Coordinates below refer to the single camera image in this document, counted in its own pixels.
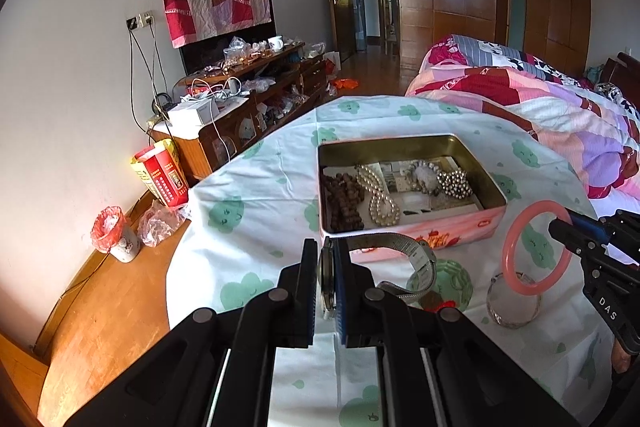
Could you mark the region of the black television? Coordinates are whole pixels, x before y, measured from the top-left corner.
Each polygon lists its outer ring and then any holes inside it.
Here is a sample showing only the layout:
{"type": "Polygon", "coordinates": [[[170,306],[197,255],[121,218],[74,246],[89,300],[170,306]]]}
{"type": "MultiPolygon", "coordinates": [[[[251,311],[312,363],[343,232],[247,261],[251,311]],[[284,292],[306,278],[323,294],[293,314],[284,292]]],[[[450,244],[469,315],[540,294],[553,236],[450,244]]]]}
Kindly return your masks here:
{"type": "Polygon", "coordinates": [[[262,24],[252,28],[246,28],[232,32],[232,34],[221,35],[203,41],[187,44],[183,48],[177,49],[180,53],[184,71],[187,74],[197,72],[207,65],[212,65],[224,58],[224,50],[228,49],[234,38],[244,40],[248,44],[265,41],[277,35],[276,22],[274,21],[272,8],[272,22],[262,24]]]}

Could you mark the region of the pink plastic bangle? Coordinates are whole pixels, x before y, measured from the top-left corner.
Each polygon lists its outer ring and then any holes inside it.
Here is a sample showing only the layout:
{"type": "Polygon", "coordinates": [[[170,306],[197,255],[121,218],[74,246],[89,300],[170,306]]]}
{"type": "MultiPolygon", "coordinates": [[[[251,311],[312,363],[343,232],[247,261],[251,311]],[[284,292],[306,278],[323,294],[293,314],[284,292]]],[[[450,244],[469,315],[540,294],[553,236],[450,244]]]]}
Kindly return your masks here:
{"type": "Polygon", "coordinates": [[[553,247],[547,236],[537,232],[530,222],[539,215],[551,213],[557,217],[562,225],[570,224],[568,211],[552,200],[540,200],[524,209],[512,222],[506,240],[502,248],[502,276],[508,286],[516,293],[523,296],[540,296],[559,282],[565,273],[572,254],[564,248],[559,260],[555,260],[553,247]],[[532,262],[537,268],[549,270],[550,273],[542,280],[534,283],[526,283],[524,277],[516,271],[516,244],[529,253],[532,262]]]}

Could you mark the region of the wall power socket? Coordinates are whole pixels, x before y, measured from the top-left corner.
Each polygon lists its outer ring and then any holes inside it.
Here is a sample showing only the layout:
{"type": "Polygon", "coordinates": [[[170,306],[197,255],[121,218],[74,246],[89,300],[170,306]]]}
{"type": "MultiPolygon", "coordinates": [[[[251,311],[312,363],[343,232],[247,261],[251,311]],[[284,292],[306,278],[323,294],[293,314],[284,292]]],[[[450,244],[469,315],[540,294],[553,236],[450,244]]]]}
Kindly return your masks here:
{"type": "Polygon", "coordinates": [[[126,20],[126,26],[129,31],[135,31],[145,26],[154,24],[154,15],[151,11],[139,13],[126,20]]]}

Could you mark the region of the red patchwork cloth cover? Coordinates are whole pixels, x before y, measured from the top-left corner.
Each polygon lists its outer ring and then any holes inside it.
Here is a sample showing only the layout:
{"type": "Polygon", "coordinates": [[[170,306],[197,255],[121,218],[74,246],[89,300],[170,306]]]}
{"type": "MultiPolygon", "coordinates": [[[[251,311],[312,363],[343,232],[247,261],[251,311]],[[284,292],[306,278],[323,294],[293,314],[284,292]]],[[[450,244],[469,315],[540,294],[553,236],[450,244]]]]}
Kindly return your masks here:
{"type": "Polygon", "coordinates": [[[271,0],[163,0],[163,7],[174,49],[272,22],[271,0]]]}

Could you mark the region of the red knot string charm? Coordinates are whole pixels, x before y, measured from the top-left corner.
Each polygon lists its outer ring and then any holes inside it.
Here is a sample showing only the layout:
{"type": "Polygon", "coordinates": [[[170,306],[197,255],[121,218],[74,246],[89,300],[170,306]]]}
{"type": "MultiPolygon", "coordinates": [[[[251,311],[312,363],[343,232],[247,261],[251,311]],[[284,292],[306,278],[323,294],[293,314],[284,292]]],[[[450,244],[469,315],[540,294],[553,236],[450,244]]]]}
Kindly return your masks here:
{"type": "Polygon", "coordinates": [[[423,303],[422,305],[422,309],[424,311],[432,312],[432,313],[436,313],[439,310],[447,309],[447,308],[456,309],[457,303],[454,300],[446,300],[446,301],[442,301],[441,303],[423,303]]]}

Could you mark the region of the dark wooden headboard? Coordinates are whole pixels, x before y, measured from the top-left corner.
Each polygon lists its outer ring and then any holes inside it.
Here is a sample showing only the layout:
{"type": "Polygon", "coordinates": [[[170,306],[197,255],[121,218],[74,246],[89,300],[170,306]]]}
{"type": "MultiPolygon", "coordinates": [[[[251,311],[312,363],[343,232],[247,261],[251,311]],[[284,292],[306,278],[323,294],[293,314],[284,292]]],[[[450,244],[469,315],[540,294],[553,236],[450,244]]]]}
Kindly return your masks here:
{"type": "Polygon", "coordinates": [[[614,84],[627,101],[639,107],[640,104],[640,62],[624,52],[609,58],[601,74],[601,80],[614,84]]]}

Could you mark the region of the white green patterned bedsheet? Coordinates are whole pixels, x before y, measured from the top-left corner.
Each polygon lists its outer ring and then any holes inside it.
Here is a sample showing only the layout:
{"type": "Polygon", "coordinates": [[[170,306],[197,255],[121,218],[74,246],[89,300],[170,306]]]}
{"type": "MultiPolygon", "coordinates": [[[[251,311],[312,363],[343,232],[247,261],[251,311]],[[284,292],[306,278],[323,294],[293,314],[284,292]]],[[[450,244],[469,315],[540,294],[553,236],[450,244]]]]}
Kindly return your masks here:
{"type": "Polygon", "coordinates": [[[428,134],[457,135],[508,201],[487,239],[435,251],[437,260],[457,261],[470,274],[474,293],[462,312],[582,425],[590,424],[612,387],[613,337],[582,295],[579,263],[572,262],[541,296],[538,317],[521,329],[497,325],[486,308],[491,277],[501,270],[504,236],[524,208],[551,199],[591,215],[577,174],[515,124],[425,98],[371,96],[324,104],[195,185],[190,227],[166,277],[169,324],[201,307],[224,312],[246,305],[299,260],[306,239],[321,239],[321,144],[428,134]]]}

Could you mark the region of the red yellow carton box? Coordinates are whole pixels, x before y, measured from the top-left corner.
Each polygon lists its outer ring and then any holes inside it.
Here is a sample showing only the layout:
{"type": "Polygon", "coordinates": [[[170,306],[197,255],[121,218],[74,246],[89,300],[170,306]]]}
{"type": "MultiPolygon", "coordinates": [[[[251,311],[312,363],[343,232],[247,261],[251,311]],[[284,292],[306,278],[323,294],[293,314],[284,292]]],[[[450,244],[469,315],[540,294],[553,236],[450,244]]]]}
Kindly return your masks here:
{"type": "Polygon", "coordinates": [[[134,155],[130,167],[148,190],[166,207],[186,205],[189,187],[171,139],[160,140],[134,155]]]}

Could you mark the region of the silver mesh band watch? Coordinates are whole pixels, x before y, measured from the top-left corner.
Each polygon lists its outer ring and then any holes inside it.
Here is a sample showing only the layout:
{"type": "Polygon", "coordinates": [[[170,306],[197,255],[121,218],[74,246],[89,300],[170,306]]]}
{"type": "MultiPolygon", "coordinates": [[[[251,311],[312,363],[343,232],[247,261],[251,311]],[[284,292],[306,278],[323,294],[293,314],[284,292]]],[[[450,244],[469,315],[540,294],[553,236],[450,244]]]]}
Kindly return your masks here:
{"type": "Polygon", "coordinates": [[[326,236],[318,268],[322,315],[335,317],[337,268],[345,258],[371,269],[374,286],[413,305],[433,289],[437,279],[436,256],[425,239],[382,232],[352,236],[326,236]]]}

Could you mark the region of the wooden tv cabinet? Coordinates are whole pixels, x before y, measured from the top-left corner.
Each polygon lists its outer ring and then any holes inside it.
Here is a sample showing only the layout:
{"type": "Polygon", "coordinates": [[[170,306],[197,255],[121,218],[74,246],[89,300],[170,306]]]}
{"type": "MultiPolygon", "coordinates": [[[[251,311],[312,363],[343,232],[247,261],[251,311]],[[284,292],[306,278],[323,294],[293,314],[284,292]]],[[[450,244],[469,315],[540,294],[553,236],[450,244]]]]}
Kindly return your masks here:
{"type": "Polygon", "coordinates": [[[208,106],[189,124],[159,121],[155,140],[173,139],[186,179],[201,181],[266,135],[317,106],[326,91],[326,61],[301,44],[238,65],[222,75],[192,75],[177,86],[208,106]]]}

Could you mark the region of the green jade bangle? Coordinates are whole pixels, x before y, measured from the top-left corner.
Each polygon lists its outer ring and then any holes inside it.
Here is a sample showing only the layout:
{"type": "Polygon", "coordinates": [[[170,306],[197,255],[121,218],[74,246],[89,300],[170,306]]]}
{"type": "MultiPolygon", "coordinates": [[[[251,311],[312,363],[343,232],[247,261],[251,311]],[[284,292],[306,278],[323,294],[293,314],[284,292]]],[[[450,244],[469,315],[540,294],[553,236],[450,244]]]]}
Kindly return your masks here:
{"type": "Polygon", "coordinates": [[[436,281],[432,289],[422,298],[423,303],[441,303],[454,300],[457,309],[465,311],[474,293],[468,271],[459,262],[448,259],[436,261],[436,281]]]}

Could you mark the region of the silver metal bangle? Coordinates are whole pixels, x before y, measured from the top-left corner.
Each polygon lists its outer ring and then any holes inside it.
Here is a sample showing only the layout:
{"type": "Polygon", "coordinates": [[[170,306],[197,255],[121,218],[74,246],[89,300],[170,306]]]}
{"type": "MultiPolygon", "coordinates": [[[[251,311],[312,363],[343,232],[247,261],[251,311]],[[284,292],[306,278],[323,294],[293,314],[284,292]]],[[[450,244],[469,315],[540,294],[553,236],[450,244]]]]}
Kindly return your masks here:
{"type": "Polygon", "coordinates": [[[521,329],[538,317],[541,295],[526,296],[514,291],[502,273],[491,277],[486,294],[489,317],[505,329],[521,329]]]}

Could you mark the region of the bin with red bag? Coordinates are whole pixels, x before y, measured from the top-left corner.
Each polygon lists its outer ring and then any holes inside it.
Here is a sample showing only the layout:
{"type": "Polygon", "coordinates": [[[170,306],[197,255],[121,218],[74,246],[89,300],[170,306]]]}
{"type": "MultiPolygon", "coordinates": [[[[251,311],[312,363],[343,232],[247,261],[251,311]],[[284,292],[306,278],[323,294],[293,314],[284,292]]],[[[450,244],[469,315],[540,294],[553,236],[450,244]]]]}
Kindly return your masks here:
{"type": "Polygon", "coordinates": [[[122,263],[134,260],[141,249],[137,233],[119,206],[108,206],[96,216],[90,239],[97,251],[110,254],[122,263]]]}

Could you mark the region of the white box device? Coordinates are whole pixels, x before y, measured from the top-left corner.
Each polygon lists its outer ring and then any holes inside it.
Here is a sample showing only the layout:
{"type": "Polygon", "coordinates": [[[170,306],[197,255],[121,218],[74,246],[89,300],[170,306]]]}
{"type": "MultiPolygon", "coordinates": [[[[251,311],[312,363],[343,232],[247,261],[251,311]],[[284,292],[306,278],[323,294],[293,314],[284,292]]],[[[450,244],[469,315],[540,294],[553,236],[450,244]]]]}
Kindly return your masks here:
{"type": "Polygon", "coordinates": [[[194,140],[200,131],[211,124],[219,115],[219,109],[212,98],[194,98],[182,101],[168,110],[168,129],[186,140],[194,140]]]}

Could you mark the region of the pink patchwork quilt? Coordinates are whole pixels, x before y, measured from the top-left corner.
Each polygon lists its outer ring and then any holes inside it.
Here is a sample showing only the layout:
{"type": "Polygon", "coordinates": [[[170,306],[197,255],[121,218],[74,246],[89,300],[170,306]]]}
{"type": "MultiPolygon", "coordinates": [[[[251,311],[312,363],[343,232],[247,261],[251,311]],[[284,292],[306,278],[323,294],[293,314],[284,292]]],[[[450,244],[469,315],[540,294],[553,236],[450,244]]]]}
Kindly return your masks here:
{"type": "Polygon", "coordinates": [[[639,112],[535,55],[450,35],[424,55],[408,96],[507,120],[565,158],[592,198],[639,197],[639,112]]]}

